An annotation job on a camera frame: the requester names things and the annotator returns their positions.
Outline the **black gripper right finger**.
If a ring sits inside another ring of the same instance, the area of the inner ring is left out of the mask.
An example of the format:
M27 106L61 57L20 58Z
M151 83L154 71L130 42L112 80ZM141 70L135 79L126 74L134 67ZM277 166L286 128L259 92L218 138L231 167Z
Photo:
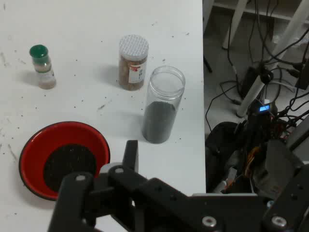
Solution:
M304 165L288 183L262 220L265 232L309 230L309 166Z

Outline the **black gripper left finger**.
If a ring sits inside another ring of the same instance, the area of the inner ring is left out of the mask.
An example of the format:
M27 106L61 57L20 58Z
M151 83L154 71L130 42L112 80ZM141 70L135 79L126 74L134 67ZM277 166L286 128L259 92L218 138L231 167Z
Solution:
M138 142L126 143L123 162L94 178L73 173L62 181L48 228L94 232L96 219L111 215L129 232L201 232L200 207L157 178L136 172Z

